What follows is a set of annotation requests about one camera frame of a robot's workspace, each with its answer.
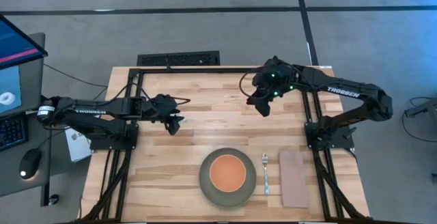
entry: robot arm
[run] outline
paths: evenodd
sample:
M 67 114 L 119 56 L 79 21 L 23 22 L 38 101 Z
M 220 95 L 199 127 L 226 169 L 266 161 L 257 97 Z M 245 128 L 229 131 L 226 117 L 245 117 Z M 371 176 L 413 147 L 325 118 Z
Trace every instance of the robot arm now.
M 391 97 L 376 85 L 357 83 L 325 75 L 316 68 L 288 64 L 274 56 L 253 77 L 257 89 L 247 99 L 247 104 L 264 116 L 270 114 L 269 102 L 294 89 L 302 92 L 326 91 L 363 101 L 360 107 L 336 115 L 321 117 L 316 134 L 332 133 L 337 128 L 363 120 L 384 121 L 393 115 Z
M 184 119 L 176 116 L 180 112 L 177 106 L 174 98 L 162 94 L 150 100 L 114 98 L 105 102 L 53 97 L 39 108 L 38 120 L 45 126 L 68 125 L 89 139 L 126 137 L 130 125 L 127 121 L 161 122 L 170 135 L 174 135 Z M 104 120 L 96 115 L 110 115 L 114 119 Z

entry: computer mouse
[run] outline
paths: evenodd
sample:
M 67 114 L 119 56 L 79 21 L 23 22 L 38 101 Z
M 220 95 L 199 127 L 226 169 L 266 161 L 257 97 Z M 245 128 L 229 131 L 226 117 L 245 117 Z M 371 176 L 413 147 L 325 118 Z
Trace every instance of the computer mouse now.
M 35 175 L 40 166 L 41 151 L 38 148 L 28 150 L 20 162 L 20 176 L 29 179 Z

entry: wooden table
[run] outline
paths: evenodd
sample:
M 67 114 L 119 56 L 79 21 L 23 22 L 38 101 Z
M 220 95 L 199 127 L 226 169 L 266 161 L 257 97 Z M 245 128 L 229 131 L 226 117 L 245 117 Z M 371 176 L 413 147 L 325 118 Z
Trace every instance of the wooden table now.
M 333 76 L 332 68 L 321 68 Z M 129 68 L 114 68 L 107 99 L 125 86 Z M 270 103 L 271 114 L 262 117 L 245 104 L 238 89 L 242 74 L 146 74 L 143 88 L 150 96 L 158 93 L 190 98 L 181 106 L 186 118 L 176 136 L 162 124 L 140 122 L 137 148 L 132 153 L 122 221 L 316 221 L 323 220 L 322 205 L 311 151 L 307 148 L 303 124 L 305 112 L 300 91 Z M 251 75 L 243 88 L 251 93 Z M 343 111 L 338 95 L 319 93 L 324 115 Z M 257 186 L 250 200 L 239 208 L 222 209 L 202 194 L 198 182 L 204 158 L 218 148 L 232 147 L 246 153 L 257 170 Z M 279 173 L 279 152 L 300 151 L 304 156 L 309 209 L 283 208 Z M 331 150 L 340 189 L 368 215 L 367 204 L 355 159 L 345 150 Z M 270 195 L 264 195 L 262 153 L 268 154 Z M 85 189 L 83 213 L 98 201 L 107 152 L 93 154 Z M 326 185 L 331 215 L 335 207 Z M 115 214 L 115 191 L 110 216 Z

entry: computer monitor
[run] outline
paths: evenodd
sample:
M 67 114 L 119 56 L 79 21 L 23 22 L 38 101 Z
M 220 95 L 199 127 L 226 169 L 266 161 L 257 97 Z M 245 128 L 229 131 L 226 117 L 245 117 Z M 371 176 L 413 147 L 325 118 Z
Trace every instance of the computer monitor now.
M 41 46 L 0 15 L 0 70 L 46 56 Z

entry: gray carpet floor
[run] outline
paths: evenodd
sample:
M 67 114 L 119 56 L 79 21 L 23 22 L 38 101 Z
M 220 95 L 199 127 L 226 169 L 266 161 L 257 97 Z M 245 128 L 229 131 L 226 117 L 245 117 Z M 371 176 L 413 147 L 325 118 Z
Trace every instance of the gray carpet floor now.
M 305 0 L 307 6 L 436 5 L 437 0 Z M 207 6 L 297 6 L 298 0 L 0 0 L 6 10 L 101 10 Z M 105 84 L 113 66 L 133 66 L 138 54 L 215 51 L 222 65 L 256 65 L 278 55 L 309 65 L 299 12 L 100 16 L 7 16 L 25 33 L 44 32 L 46 63 Z M 310 12 L 320 65 L 345 79 L 375 83 L 393 97 L 387 122 L 363 122 L 354 133 L 358 168 L 376 219 L 435 223 L 437 143 L 412 139 L 401 126 L 415 96 L 437 97 L 436 11 Z M 44 69 L 43 94 L 92 98 L 100 90 Z M 344 98 L 345 109 L 359 102 Z M 408 129 L 437 139 L 428 116 L 407 119 Z M 51 178 L 56 206 L 39 207 L 40 189 L 0 198 L 0 223 L 71 221 L 87 161 Z

